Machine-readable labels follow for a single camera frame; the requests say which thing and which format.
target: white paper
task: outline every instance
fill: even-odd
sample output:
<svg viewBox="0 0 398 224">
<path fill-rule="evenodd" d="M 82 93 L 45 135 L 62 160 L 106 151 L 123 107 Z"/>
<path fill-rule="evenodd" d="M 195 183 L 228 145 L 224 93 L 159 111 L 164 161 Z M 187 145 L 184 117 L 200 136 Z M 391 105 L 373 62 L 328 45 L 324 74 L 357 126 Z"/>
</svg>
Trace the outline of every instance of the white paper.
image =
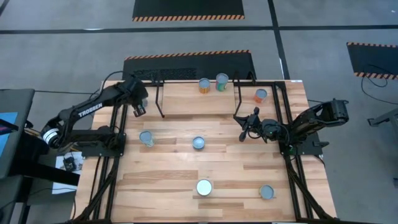
<svg viewBox="0 0 398 224">
<path fill-rule="evenodd" d="M 55 162 L 55 168 L 65 170 L 65 166 L 63 165 L 63 158 L 65 157 L 67 159 L 67 158 L 71 157 L 72 155 L 73 155 L 73 158 L 75 158 L 75 164 L 76 164 L 76 171 L 73 171 L 73 173 L 80 175 L 81 167 L 83 166 L 83 158 L 81 156 L 81 152 L 68 152 L 64 156 L 57 156 L 57 160 Z M 72 189 L 76 190 L 77 186 L 54 183 L 52 188 L 53 188 L 52 194 L 63 194 L 63 193 L 74 191 Z"/>
</svg>

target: concrete floor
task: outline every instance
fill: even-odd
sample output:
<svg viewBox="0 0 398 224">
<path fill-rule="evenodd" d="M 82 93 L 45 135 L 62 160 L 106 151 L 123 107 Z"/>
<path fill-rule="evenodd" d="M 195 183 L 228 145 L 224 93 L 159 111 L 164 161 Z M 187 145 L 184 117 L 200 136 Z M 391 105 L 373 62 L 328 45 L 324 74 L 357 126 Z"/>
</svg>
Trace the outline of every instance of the concrete floor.
<svg viewBox="0 0 398 224">
<path fill-rule="evenodd" d="M 243 3 L 244 21 L 132 23 L 134 1 L 130 0 L 10 0 L 0 17 L 0 30 L 271 26 L 266 0 Z M 280 26 L 398 24 L 395 0 L 274 0 L 274 4 Z M 366 121 L 395 106 L 361 92 L 346 42 L 398 44 L 398 30 L 298 30 L 281 31 L 281 36 L 290 77 L 304 81 L 309 99 L 350 102 L 347 124 L 320 131 L 321 139 L 330 141 L 325 163 L 338 216 L 396 223 L 398 189 L 392 183 L 398 176 L 396 136 L 389 124 L 371 128 Z M 127 56 L 234 49 L 251 50 L 258 78 L 283 79 L 273 31 L 0 35 L 0 49 L 0 88 L 92 92 L 108 73 L 122 69 Z M 381 90 L 365 81 L 365 89 L 398 102 L 397 81 Z M 86 98 L 36 93 L 29 120 L 40 129 L 61 109 Z M 90 123 L 87 119 L 78 127 L 88 128 Z M 34 205 L 28 223 L 65 221 L 71 206 L 71 197 Z"/>
</svg>

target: hazard stripe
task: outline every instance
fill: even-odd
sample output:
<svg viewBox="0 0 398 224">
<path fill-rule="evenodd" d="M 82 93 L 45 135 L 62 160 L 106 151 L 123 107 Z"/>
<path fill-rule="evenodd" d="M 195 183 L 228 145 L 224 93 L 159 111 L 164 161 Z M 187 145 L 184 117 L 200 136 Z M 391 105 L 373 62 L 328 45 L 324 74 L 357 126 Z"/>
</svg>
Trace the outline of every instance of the hazard stripe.
<svg viewBox="0 0 398 224">
<path fill-rule="evenodd" d="M 356 77 L 368 77 L 368 78 L 380 78 L 395 80 L 398 79 L 398 75 L 393 74 L 381 74 L 381 73 L 364 73 L 364 72 L 354 72 Z"/>
<path fill-rule="evenodd" d="M 364 45 L 370 47 L 397 47 L 394 44 L 370 44 L 370 43 L 356 43 L 356 42 L 347 42 L 347 45 Z"/>
<path fill-rule="evenodd" d="M 133 17 L 133 22 L 155 21 L 198 21 L 198 20 L 240 20 L 244 15 L 206 15 L 206 16 L 139 16 Z"/>
<path fill-rule="evenodd" d="M 217 51 L 211 51 L 211 52 L 189 52 L 189 53 L 161 54 L 161 55 L 140 55 L 140 56 L 126 57 L 124 60 L 163 58 L 163 57 L 185 57 L 185 56 L 192 56 L 192 55 L 241 54 L 241 53 L 251 54 L 250 50 L 217 50 Z"/>
</svg>

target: blue screen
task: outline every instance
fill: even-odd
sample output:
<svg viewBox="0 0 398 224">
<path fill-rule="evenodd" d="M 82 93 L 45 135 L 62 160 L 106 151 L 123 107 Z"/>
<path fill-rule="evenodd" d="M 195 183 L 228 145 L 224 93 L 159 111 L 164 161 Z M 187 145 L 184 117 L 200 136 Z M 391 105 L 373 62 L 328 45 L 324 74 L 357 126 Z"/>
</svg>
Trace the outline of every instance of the blue screen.
<svg viewBox="0 0 398 224">
<path fill-rule="evenodd" d="M 0 119 L 3 119 L 5 121 L 7 121 L 8 123 L 14 124 L 15 120 L 17 119 L 17 115 L 18 115 L 17 112 L 14 112 L 14 113 L 0 113 Z M 7 143 L 9 135 L 10 134 L 0 135 L 0 156 L 2 155 L 4 147 L 6 147 L 6 143 Z"/>
</svg>

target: green can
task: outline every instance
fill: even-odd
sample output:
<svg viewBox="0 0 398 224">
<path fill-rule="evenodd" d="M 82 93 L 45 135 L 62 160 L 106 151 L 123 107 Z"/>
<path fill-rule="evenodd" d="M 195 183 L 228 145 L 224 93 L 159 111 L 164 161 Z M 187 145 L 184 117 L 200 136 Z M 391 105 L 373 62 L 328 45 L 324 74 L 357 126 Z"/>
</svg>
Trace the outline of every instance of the green can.
<svg viewBox="0 0 398 224">
<path fill-rule="evenodd" d="M 226 84 L 228 83 L 228 76 L 224 73 L 220 73 L 216 76 L 216 89 L 218 91 L 224 91 Z"/>
</svg>

